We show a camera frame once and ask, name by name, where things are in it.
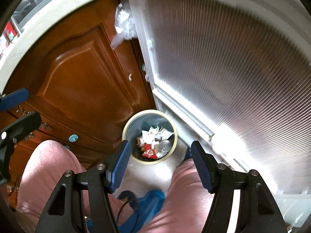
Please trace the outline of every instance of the person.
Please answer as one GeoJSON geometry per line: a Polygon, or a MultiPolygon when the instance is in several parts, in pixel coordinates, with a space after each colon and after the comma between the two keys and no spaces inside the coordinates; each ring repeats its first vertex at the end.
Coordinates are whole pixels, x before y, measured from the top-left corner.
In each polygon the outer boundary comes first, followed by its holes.
{"type": "MultiPolygon", "coordinates": [[[[27,233],[35,231],[46,202],[66,170],[74,173],[86,171],[76,156],[60,143],[44,141],[32,153],[21,178],[17,212],[14,214],[27,233]]],[[[86,217],[91,217],[87,190],[83,192],[84,213],[86,217]]],[[[187,159],[175,169],[162,209],[139,233],[200,233],[213,196],[203,188],[193,160],[187,159]]],[[[116,217],[125,201],[115,198],[113,194],[109,194],[109,200],[116,217]]],[[[238,202],[238,197],[234,196],[233,207],[238,207],[238,202]]],[[[236,208],[232,209],[228,233],[235,231],[236,211],[236,208]]],[[[132,214],[133,210],[127,204],[119,225],[132,214]]]]}

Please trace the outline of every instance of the bolt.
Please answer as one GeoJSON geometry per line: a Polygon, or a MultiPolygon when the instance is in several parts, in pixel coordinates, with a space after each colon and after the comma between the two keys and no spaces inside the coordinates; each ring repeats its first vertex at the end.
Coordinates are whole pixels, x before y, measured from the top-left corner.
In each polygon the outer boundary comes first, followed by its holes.
{"type": "Polygon", "coordinates": [[[220,170],[224,170],[224,169],[226,169],[226,165],[225,164],[223,164],[223,163],[219,163],[218,165],[217,165],[217,167],[218,167],[218,169],[220,169],[220,170]]]}
{"type": "Polygon", "coordinates": [[[1,139],[4,140],[7,137],[7,133],[4,131],[1,134],[1,139]]]}
{"type": "Polygon", "coordinates": [[[72,172],[71,170],[67,170],[67,171],[65,172],[65,176],[66,176],[66,177],[69,177],[72,173],[73,173],[73,172],[72,172]]]}
{"type": "Polygon", "coordinates": [[[254,170],[254,169],[250,170],[249,172],[250,172],[253,176],[257,176],[257,175],[259,174],[259,172],[258,172],[257,170],[254,170]]]}
{"type": "Polygon", "coordinates": [[[105,164],[98,164],[96,168],[97,170],[103,170],[105,169],[105,167],[106,167],[105,164]]]}

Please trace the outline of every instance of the clear plastic bag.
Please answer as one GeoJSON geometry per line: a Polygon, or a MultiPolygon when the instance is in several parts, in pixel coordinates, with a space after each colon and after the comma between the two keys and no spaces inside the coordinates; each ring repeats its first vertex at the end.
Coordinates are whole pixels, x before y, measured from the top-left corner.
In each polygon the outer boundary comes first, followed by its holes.
{"type": "Polygon", "coordinates": [[[111,48],[115,49],[123,40],[137,38],[134,18],[128,0],[122,0],[117,6],[114,27],[117,35],[111,41],[111,48]]]}

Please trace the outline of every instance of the cabinet door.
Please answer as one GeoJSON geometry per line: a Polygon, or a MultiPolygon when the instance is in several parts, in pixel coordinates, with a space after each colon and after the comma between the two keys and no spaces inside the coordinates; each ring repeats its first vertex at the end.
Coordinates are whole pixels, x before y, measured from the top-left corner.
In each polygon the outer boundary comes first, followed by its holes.
{"type": "Polygon", "coordinates": [[[114,150],[131,116],[152,106],[131,43],[110,48],[118,3],[96,0],[53,26],[26,53],[5,89],[27,88],[26,105],[102,142],[104,153],[114,150]]]}

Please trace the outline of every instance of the floor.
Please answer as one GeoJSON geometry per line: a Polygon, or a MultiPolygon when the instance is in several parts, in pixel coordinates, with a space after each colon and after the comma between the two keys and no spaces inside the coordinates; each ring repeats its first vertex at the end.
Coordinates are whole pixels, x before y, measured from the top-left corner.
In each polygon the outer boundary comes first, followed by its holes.
{"type": "Polygon", "coordinates": [[[187,145],[178,138],[177,146],[172,155],[158,164],[141,164],[131,157],[121,185],[114,195],[118,197],[122,191],[130,190],[137,197],[143,197],[148,191],[153,189],[160,189],[166,194],[173,172],[183,162],[186,149],[187,145]]]}

